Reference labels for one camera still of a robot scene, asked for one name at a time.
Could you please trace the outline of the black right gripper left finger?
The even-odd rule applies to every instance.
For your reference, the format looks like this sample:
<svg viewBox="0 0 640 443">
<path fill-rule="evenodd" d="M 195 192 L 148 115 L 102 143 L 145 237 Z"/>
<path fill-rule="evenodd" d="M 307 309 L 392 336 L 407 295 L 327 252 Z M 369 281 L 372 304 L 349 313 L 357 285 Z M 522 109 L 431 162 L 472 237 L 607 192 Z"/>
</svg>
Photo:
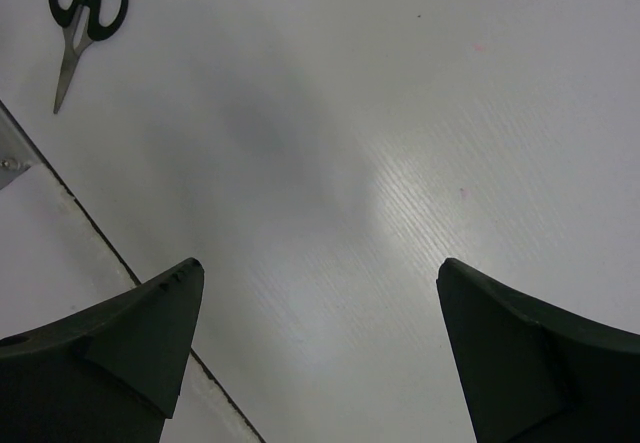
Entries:
<svg viewBox="0 0 640 443">
<path fill-rule="evenodd" d="M 188 258 L 1 341 L 4 442 L 157 442 L 173 417 L 204 288 Z"/>
</svg>

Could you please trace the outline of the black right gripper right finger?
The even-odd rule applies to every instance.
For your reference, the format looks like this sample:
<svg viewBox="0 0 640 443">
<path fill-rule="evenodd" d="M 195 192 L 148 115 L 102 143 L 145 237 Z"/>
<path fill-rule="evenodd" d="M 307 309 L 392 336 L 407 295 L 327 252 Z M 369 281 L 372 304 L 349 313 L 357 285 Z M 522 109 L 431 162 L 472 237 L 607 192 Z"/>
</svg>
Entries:
<svg viewBox="0 0 640 443">
<path fill-rule="evenodd" d="M 477 441 L 638 441 L 638 335 L 453 258 L 436 286 Z"/>
</svg>

